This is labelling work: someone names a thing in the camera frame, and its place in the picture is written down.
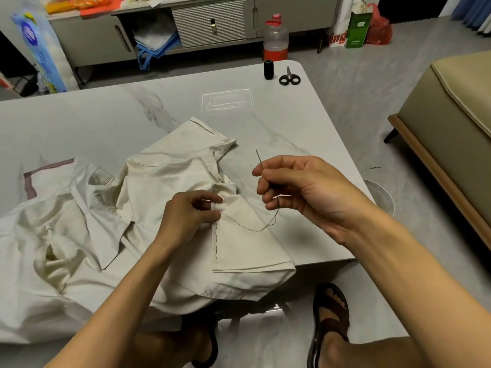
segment bottle label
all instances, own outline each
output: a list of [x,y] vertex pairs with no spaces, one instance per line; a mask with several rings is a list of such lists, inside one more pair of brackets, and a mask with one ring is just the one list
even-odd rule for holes
[[279,51],[269,51],[265,49],[264,60],[267,61],[268,59],[273,62],[284,61],[285,59],[288,59],[288,48]]

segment sandal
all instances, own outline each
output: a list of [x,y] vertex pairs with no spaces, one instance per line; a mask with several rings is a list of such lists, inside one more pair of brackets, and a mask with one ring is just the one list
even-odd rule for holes
[[214,313],[207,312],[205,309],[198,310],[192,314],[183,315],[182,326],[185,327],[187,324],[199,323],[204,324],[210,335],[210,340],[212,341],[212,353],[208,360],[200,363],[196,360],[191,361],[193,367],[195,368],[210,368],[218,357],[218,343],[217,335],[215,334],[215,328],[217,327],[217,318]]
[[[339,302],[326,294],[327,289],[332,289],[334,295],[338,296],[344,302],[345,307],[342,307]],[[335,313],[339,320],[326,318],[319,321],[319,308],[324,307]],[[346,297],[342,291],[333,283],[318,284],[314,296],[314,321],[315,330],[307,358],[307,368],[318,368],[319,357],[321,355],[321,345],[324,336],[328,332],[336,332],[341,335],[343,340],[348,340],[348,327],[350,326],[350,311],[346,302]]]

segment foot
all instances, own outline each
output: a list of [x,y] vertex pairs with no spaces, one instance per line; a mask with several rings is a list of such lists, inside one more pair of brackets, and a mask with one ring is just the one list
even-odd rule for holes
[[[336,296],[332,289],[327,289],[326,294],[338,302],[343,308],[346,309],[346,305],[344,302]],[[331,310],[326,309],[324,307],[319,308],[319,321],[323,321],[324,319],[332,318],[339,320],[338,315],[333,313]],[[343,340],[343,337],[336,332],[329,332],[324,336],[321,346],[321,356],[319,359],[319,367],[333,367],[340,366],[340,356],[339,349],[341,344],[345,344],[346,342]]]
[[193,360],[204,363],[212,355],[212,340],[210,333],[205,325],[193,324],[188,327],[189,333],[193,336],[193,346],[195,346]]

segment hand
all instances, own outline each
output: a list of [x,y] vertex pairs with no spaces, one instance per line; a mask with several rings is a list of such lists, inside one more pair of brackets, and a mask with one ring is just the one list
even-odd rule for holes
[[222,197],[205,190],[178,192],[165,204],[154,242],[165,243],[172,250],[188,243],[202,223],[220,219],[220,212],[210,209],[212,203],[222,201]]
[[332,165],[315,156],[276,156],[258,164],[257,193],[266,209],[298,210],[337,243],[379,208]]

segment sofa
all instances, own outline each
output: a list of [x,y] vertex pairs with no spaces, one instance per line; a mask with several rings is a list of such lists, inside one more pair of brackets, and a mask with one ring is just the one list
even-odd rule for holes
[[433,62],[388,120],[491,249],[491,51]]

